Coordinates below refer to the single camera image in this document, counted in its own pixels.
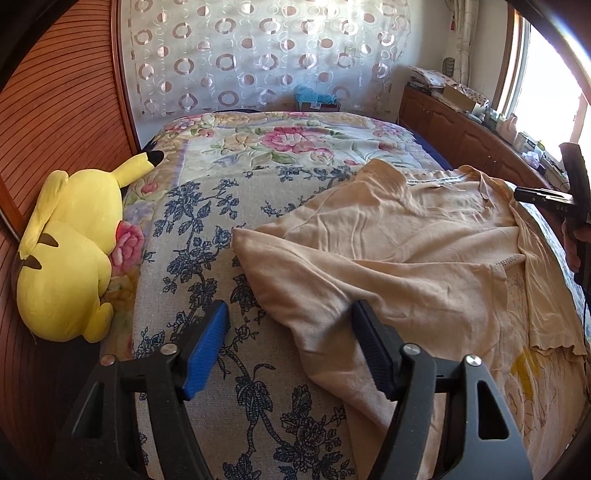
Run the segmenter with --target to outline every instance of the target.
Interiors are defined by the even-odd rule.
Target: wooden cabinet
[[[454,111],[442,105],[431,111],[431,119],[425,138],[451,164],[457,163],[457,144],[463,133],[462,122]]]
[[[499,145],[493,138],[480,134],[479,129],[475,127],[476,125],[466,125],[462,132],[457,144],[454,166],[471,165],[490,174],[492,160],[496,156]]]
[[[431,112],[427,104],[431,100],[427,95],[408,89],[400,104],[400,124],[418,133],[422,137],[427,134]]]
[[[542,176],[509,148],[501,148],[498,151],[493,159],[490,175],[510,181],[517,186],[527,186],[532,189],[548,188],[548,183]]]
[[[471,165],[518,186],[551,188],[502,138],[429,95],[405,87],[398,117],[454,168]]]

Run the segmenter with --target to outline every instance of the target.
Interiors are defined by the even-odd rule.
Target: black ear tip
[[[161,150],[152,150],[151,152],[146,152],[146,155],[148,156],[148,161],[154,167],[157,167],[164,160],[164,152]]]

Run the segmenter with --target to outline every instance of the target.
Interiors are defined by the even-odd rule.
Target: pikachu plush
[[[111,278],[108,255],[123,217],[121,188],[162,161],[154,150],[130,158],[113,172],[51,172],[18,247],[18,311],[33,334],[65,342],[83,335],[102,340],[113,318],[100,302]]]

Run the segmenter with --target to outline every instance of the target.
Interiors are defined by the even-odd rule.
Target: blue bedsheet
[[[409,128],[407,128],[407,130],[409,130],[413,134],[414,139],[417,141],[417,143],[419,145],[421,145],[423,147],[425,152],[427,152],[429,155],[431,155],[433,157],[433,160],[435,160],[437,163],[439,163],[444,170],[453,170],[453,167],[450,165],[450,163],[437,150],[435,150],[431,146],[431,144],[429,142],[427,142],[427,140],[425,140],[418,133],[413,132]]]

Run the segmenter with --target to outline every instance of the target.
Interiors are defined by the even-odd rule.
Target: metal screw
[[[482,359],[478,355],[467,355],[466,363],[473,367],[479,367],[482,365]]]
[[[160,347],[160,353],[163,355],[172,355],[178,352],[178,347],[174,343],[165,343]]]
[[[407,355],[418,355],[421,353],[421,348],[414,343],[407,343],[402,347],[402,350],[404,350],[404,353]]]
[[[108,367],[109,365],[113,365],[115,363],[115,356],[114,355],[105,355],[103,358],[100,359],[100,364],[103,367]]]

